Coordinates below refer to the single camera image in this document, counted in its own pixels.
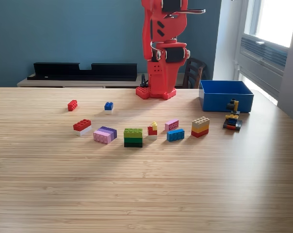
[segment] purple lego brick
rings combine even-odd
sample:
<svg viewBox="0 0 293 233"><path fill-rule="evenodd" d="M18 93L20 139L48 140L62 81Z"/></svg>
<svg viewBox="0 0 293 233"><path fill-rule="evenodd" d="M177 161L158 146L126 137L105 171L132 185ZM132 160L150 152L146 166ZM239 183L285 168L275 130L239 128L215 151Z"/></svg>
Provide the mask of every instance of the purple lego brick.
<svg viewBox="0 0 293 233"><path fill-rule="evenodd" d="M104 130L102 128L98 129L98 131L101 131L101 132L104 132L104 133L108 133L111 135L111 140L113 141L115 138L114 138L114 132L113 131L110 131L110 130Z"/></svg>
<svg viewBox="0 0 293 233"><path fill-rule="evenodd" d="M117 130L102 126L101 129L114 132L114 139L117 138Z"/></svg>
<svg viewBox="0 0 293 233"><path fill-rule="evenodd" d="M104 133L97 130L94 132L94 141L109 144L110 142L112 142L111 134Z"/></svg>

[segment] light blue lego brick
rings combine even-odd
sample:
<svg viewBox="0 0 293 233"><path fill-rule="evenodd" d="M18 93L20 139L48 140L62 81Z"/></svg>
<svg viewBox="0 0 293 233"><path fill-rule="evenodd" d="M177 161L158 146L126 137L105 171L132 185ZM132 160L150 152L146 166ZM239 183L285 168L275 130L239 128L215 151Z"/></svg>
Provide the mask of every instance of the light blue lego brick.
<svg viewBox="0 0 293 233"><path fill-rule="evenodd" d="M112 110L112 109L113 109L113 103L107 102L106 105L104 106L104 110Z"/></svg>
<svg viewBox="0 0 293 233"><path fill-rule="evenodd" d="M184 139L185 131L183 129L167 132L167 141L173 142Z"/></svg>

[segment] red lego brick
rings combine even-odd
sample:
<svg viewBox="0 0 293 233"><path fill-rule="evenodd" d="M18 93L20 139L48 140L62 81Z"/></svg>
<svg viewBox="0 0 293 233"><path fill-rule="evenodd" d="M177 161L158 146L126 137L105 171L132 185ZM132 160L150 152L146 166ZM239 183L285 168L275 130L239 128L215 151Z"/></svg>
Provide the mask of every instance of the red lego brick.
<svg viewBox="0 0 293 233"><path fill-rule="evenodd" d="M150 98L151 88L149 87L137 87L136 88L136 95L140 96L144 100Z"/></svg>
<svg viewBox="0 0 293 233"><path fill-rule="evenodd" d="M71 101L68 104L68 111L72 112L78 106L78 102L76 100Z"/></svg>
<svg viewBox="0 0 293 233"><path fill-rule="evenodd" d="M194 131L192 131L192 136L194 136L194 137L201 137L201 136L203 136L203 135L206 135L207 133L209 133L209 129L207 129L207 130L205 130L205 131L203 131L203 132L201 132L201 133L195 133Z"/></svg>
<svg viewBox="0 0 293 233"><path fill-rule="evenodd" d="M84 120L81 120L79 123L76 123L75 125L73 125L73 129L76 131L82 131L91 125L92 125L92 122L90 120L84 119Z"/></svg>
<svg viewBox="0 0 293 233"><path fill-rule="evenodd" d="M153 130L152 126L149 126L147 128L147 135L151 136L151 135L157 135L157 130Z"/></svg>
<svg viewBox="0 0 293 233"><path fill-rule="evenodd" d="M148 130L148 131L147 131L147 134L148 134L149 136L151 136L151 135L157 135L157 130Z"/></svg>
<svg viewBox="0 0 293 233"><path fill-rule="evenodd" d="M226 128L230 130L236 130L236 126L234 125L227 125Z"/></svg>

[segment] yellow lego brick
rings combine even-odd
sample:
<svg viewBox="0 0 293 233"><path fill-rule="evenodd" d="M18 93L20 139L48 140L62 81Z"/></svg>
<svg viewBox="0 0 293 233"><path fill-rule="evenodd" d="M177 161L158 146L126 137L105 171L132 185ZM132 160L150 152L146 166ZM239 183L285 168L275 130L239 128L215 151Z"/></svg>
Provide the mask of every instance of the yellow lego brick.
<svg viewBox="0 0 293 233"><path fill-rule="evenodd" d="M157 130L157 123L155 121L152 122L151 126L152 126L153 131Z"/></svg>
<svg viewBox="0 0 293 233"><path fill-rule="evenodd" d="M192 121L192 127L197 128L197 129L204 127L206 125L209 125L209 124L210 124L209 118L205 118L204 116L197 119L197 120Z"/></svg>
<svg viewBox="0 0 293 233"><path fill-rule="evenodd" d="M235 100L235 107L234 107L234 111L237 112L238 111L238 105L239 105L239 101Z"/></svg>
<svg viewBox="0 0 293 233"><path fill-rule="evenodd" d="M209 129L209 125L205 125L204 127L201 127L199 129L192 126L192 131L194 131L195 133L201 133L208 129Z"/></svg>
<svg viewBox="0 0 293 233"><path fill-rule="evenodd" d="M226 119L236 119L237 120L239 118L239 116L235 115L235 114L231 114L231 115L226 115L225 118Z"/></svg>

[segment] window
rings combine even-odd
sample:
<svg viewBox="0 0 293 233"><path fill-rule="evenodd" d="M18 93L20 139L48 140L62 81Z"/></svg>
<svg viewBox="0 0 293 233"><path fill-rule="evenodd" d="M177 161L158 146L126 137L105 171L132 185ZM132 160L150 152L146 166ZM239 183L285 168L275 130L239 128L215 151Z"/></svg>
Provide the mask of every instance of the window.
<svg viewBox="0 0 293 233"><path fill-rule="evenodd" d="M244 0L235 80L246 75L278 99L293 34L293 0Z"/></svg>
<svg viewBox="0 0 293 233"><path fill-rule="evenodd" d="M293 0L250 0L244 33L290 47Z"/></svg>

